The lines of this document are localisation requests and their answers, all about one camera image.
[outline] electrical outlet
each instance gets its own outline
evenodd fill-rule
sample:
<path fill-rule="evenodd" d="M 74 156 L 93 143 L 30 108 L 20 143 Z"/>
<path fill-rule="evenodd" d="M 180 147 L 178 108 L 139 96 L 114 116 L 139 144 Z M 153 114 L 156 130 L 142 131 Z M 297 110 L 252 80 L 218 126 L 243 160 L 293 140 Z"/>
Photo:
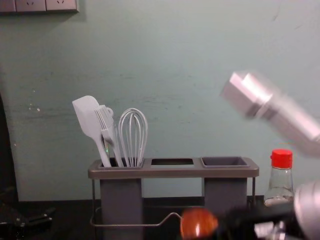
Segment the electrical outlet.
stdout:
<path fill-rule="evenodd" d="M 54 10 L 78 11 L 77 0 L 45 0 L 45 2 L 46 2 L 47 11 L 54 11 Z"/>
<path fill-rule="evenodd" d="M 17 12 L 46 11 L 46 0 L 15 0 Z"/>
<path fill-rule="evenodd" d="M 15 0 L 0 0 L 0 13 L 11 13 L 15 11 Z"/>

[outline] glass bottle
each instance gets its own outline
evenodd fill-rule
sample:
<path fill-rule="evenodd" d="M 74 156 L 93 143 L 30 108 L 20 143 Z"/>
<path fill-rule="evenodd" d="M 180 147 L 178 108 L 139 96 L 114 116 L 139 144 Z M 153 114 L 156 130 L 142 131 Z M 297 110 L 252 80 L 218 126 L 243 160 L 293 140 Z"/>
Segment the glass bottle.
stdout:
<path fill-rule="evenodd" d="M 274 149 L 272 151 L 269 188 L 264 194 L 266 206 L 294 200 L 292 163 L 293 153 L 290 150 Z"/>

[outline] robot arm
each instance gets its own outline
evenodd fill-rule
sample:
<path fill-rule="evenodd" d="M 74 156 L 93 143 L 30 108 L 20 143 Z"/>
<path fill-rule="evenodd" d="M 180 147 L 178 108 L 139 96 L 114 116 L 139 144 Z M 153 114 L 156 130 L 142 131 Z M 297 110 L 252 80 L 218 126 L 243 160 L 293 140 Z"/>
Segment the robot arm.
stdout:
<path fill-rule="evenodd" d="M 235 72 L 221 95 L 247 118 L 266 120 L 303 154 L 320 158 L 320 125 L 263 76 Z M 320 181 L 296 190 L 294 213 L 306 237 L 319 239 Z"/>

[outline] utensil caddy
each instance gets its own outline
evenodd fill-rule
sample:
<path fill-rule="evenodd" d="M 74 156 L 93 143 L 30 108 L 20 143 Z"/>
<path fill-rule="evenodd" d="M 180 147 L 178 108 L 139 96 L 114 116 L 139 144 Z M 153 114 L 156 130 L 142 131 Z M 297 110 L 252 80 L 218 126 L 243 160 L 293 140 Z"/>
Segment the utensil caddy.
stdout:
<path fill-rule="evenodd" d="M 171 216 L 180 218 L 172 212 L 158 224 L 144 224 L 142 179 L 202 178 L 204 207 L 220 214 L 247 204 L 248 178 L 252 178 L 255 201 L 257 176 L 259 167 L 247 157 L 145 158 L 142 167 L 103 167 L 97 160 L 88 169 L 92 180 L 90 223 L 95 230 L 104 228 L 103 240 L 142 240 L 144 227 L 160 226 Z M 96 224 L 95 180 L 100 181 L 103 224 Z"/>

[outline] painted wall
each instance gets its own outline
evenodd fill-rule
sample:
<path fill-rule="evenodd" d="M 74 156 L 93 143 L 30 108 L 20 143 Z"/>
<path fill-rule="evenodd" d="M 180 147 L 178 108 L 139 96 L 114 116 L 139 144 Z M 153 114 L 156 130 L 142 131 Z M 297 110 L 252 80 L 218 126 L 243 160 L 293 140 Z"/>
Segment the painted wall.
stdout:
<path fill-rule="evenodd" d="M 90 198 L 87 169 L 99 154 L 71 103 L 84 95 L 117 116 L 142 110 L 146 157 L 252 158 L 258 194 L 284 141 L 219 97 L 231 73 L 258 70 L 320 117 L 317 0 L 82 0 L 80 8 L 0 17 L 0 91 L 20 200 Z M 295 153 L 295 185 L 319 178 L 319 169 Z M 199 196 L 200 185 L 147 181 L 144 195 Z"/>

